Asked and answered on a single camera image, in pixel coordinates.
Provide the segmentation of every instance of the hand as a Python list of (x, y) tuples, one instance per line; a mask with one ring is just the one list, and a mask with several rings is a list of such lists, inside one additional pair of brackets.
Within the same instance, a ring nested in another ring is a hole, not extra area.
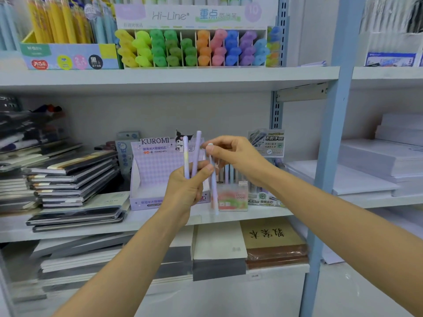
[(261, 156), (247, 138), (220, 136), (203, 143), (201, 147), (213, 158), (220, 159), (220, 169), (226, 164), (231, 164), (245, 175), (248, 181), (258, 187), (267, 188), (266, 174), (274, 171), (275, 166)]
[[(191, 173), (193, 164), (189, 164)], [(185, 226), (189, 219), (191, 206), (200, 201), (203, 195), (203, 181), (214, 171), (208, 160), (198, 162), (198, 172), (191, 179), (185, 179), (184, 167), (176, 169), (169, 176), (166, 194), (159, 211), (170, 211), (171, 218), (176, 219), (178, 229)]]

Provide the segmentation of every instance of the cartoon character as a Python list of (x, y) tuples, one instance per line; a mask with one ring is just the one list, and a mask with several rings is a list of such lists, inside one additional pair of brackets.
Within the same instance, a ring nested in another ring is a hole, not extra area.
[[(184, 152), (184, 136), (185, 134), (180, 133), (178, 130), (176, 131), (176, 148), (175, 150), (178, 150), (179, 152)], [(193, 134), (190, 136), (187, 136), (188, 140), (191, 140), (193, 137)]]

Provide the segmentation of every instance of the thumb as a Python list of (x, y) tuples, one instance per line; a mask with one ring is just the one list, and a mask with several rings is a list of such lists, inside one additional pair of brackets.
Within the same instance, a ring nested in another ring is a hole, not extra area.
[(214, 166), (211, 164), (206, 165), (203, 169), (197, 172), (188, 182), (193, 188), (197, 188), (204, 180), (214, 172)]
[(223, 149), (219, 146), (214, 146), (210, 144), (206, 147), (206, 152), (209, 155), (212, 155), (214, 158), (225, 160), (228, 164), (235, 163), (234, 152)]

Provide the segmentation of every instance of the person's left hand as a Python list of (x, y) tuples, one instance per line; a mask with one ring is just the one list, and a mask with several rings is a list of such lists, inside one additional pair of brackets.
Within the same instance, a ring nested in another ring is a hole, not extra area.
[[(189, 173), (191, 173), (192, 168), (193, 164), (191, 163), (189, 164)], [(203, 181), (213, 171), (213, 165), (208, 160), (204, 160), (198, 162), (198, 172), (191, 179), (185, 179), (184, 167), (171, 173), (159, 211), (169, 211), (172, 218), (177, 220), (178, 229), (187, 224), (191, 206), (199, 202), (203, 195)]]

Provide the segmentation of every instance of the green label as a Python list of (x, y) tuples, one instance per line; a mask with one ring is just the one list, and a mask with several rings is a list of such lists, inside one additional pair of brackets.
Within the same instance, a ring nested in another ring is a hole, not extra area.
[(21, 43), (20, 46), (22, 54), (26, 57), (48, 57), (52, 54), (48, 44)]

